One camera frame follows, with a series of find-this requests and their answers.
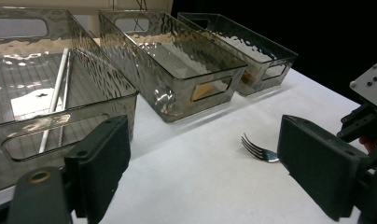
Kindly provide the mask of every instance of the white table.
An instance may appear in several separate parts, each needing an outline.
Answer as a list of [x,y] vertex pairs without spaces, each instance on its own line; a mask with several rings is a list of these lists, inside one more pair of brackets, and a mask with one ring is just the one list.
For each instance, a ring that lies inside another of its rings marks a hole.
[[[337,133],[340,119],[358,106],[293,69],[279,87],[236,93],[175,123],[164,123],[139,95],[130,165],[102,223],[336,223],[283,164],[254,159],[241,136],[276,150],[282,115]],[[365,151],[357,140],[351,144]],[[358,216],[355,208],[340,223]]]

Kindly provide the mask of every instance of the white plastic straw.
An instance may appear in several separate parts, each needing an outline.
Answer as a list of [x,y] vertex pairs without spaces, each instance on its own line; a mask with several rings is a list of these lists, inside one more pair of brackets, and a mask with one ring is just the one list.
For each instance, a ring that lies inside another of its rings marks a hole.
[[[66,65],[66,59],[67,59],[67,53],[68,53],[68,51],[69,51],[68,48],[65,48],[63,50],[63,57],[61,58],[60,69],[58,70],[57,80],[55,82],[55,88],[54,88],[54,92],[52,94],[51,104],[49,106],[49,113],[54,112],[55,108],[57,107],[58,93],[60,91],[61,82],[63,80],[63,70],[64,70],[65,65]],[[45,130],[43,132],[43,137],[41,139],[39,153],[44,152],[44,149],[46,148],[46,143],[47,143],[47,139],[48,138],[49,138],[49,130]]]

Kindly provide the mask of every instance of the black background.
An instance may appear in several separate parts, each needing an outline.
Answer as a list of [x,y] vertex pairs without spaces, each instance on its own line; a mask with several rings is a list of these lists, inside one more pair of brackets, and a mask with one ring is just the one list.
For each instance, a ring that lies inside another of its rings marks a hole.
[[293,69],[357,103],[349,83],[377,63],[377,2],[174,0],[177,12],[240,23],[298,53]]

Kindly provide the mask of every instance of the metal fork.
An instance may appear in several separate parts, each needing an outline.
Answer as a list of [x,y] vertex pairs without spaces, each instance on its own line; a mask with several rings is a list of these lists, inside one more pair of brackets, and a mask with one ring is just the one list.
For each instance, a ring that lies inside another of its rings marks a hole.
[[244,138],[242,137],[242,144],[250,153],[252,153],[257,159],[261,161],[266,161],[266,162],[279,161],[276,152],[256,146],[255,144],[249,141],[245,133],[244,133]]

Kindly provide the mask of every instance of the storage container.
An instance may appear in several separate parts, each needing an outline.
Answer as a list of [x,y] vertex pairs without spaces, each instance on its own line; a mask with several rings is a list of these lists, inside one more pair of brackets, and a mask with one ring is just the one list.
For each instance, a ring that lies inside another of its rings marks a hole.
[[177,19],[247,62],[237,91],[247,96],[281,85],[298,54],[222,15],[178,12]]
[[0,7],[0,189],[63,156],[138,90],[64,9]]
[[99,18],[102,49],[165,122],[230,101],[247,66],[162,11]]

